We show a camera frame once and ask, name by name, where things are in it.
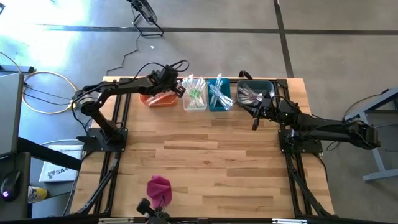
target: wooden table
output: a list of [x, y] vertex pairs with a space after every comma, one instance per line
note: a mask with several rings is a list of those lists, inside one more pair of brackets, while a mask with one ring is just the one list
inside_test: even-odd
[[[287, 81], [290, 99], [310, 114], [303, 79]], [[231, 90], [236, 98], [235, 84]], [[101, 109], [108, 119], [115, 98]], [[237, 105], [229, 112], [186, 113], [182, 100], [173, 107], [148, 108], [139, 94], [133, 94], [112, 216], [141, 216], [136, 207], [147, 197], [147, 182], [152, 175], [161, 175], [172, 185], [173, 199], [166, 208], [172, 217], [293, 217], [285, 157], [277, 138], [279, 125], [261, 121], [257, 131], [251, 127], [251, 116]], [[71, 212], [97, 188], [103, 157], [103, 152], [95, 152], [83, 162]], [[333, 213], [323, 166], [312, 154], [302, 157], [309, 189]], [[103, 207], [108, 189], [104, 192]], [[304, 211], [300, 191], [298, 195]]]

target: pink towel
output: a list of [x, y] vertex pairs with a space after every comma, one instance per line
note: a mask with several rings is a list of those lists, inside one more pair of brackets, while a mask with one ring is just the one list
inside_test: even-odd
[[152, 206], [165, 207], [172, 201], [172, 186], [170, 181], [161, 176], [152, 176], [147, 184], [147, 195], [152, 199]]

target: gray floor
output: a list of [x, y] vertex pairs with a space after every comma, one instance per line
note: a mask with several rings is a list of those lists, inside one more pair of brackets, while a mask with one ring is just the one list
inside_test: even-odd
[[[123, 55], [135, 48], [135, 32], [49, 32], [29, 25], [131, 27], [133, 16], [123, 0], [2, 2], [7, 8], [0, 16], [0, 50], [19, 64], [61, 73], [78, 88], [101, 81], [107, 69], [117, 67]], [[277, 28], [271, 0], [149, 2], [164, 27]], [[394, 0], [280, 0], [280, 5], [286, 29], [398, 29], [398, 2]], [[355, 101], [397, 86], [396, 35], [288, 35], [287, 44], [294, 75], [305, 79], [312, 112], [318, 116], [340, 119]], [[221, 72], [236, 76], [245, 69], [254, 77], [286, 77], [278, 34], [226, 33], [166, 33], [164, 38], [141, 38], [139, 52], [128, 56], [125, 67], [110, 75], [133, 75], [147, 62], [172, 63], [181, 59], [191, 63], [183, 75]], [[0, 63], [8, 62], [0, 58]], [[68, 85], [50, 75], [38, 75], [29, 84], [58, 95], [73, 94]], [[59, 109], [29, 101], [43, 110]], [[40, 143], [82, 133], [70, 111], [48, 116], [22, 107], [20, 136], [24, 138]], [[398, 153], [386, 151], [397, 150], [394, 146], [396, 143], [391, 141], [380, 149], [388, 168], [398, 168]], [[376, 171], [371, 152], [342, 144], [337, 150], [326, 152], [324, 160], [337, 215], [397, 222], [398, 177], [371, 184], [362, 181], [363, 174]], [[40, 162], [34, 161], [32, 167], [39, 170]], [[35, 204], [34, 217], [59, 215], [65, 199], [63, 196]]]

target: computer mouse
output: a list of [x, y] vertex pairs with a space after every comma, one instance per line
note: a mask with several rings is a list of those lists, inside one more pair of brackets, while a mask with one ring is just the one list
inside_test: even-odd
[[20, 174], [19, 171], [12, 171], [3, 178], [0, 191], [1, 197], [6, 202], [11, 202], [18, 197]]

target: clear plastic container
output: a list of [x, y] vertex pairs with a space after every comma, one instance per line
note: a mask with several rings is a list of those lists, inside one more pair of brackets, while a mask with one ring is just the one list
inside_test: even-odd
[[207, 108], [207, 90], [206, 88], [202, 91], [201, 93], [201, 98], [205, 104], [204, 107], [200, 107], [200, 108], [189, 108], [189, 104], [191, 103], [191, 96], [188, 93], [185, 93], [182, 96], [182, 105], [184, 107], [184, 110], [188, 113], [192, 113], [192, 112], [203, 112], [206, 110]]

